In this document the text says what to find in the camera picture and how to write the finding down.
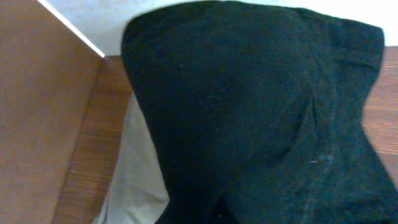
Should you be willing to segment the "black shorts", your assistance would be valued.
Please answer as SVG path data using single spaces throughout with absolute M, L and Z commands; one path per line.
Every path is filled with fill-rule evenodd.
M 169 203 L 159 223 L 396 223 L 361 124 L 381 28 L 237 1 L 132 19 L 121 56 Z

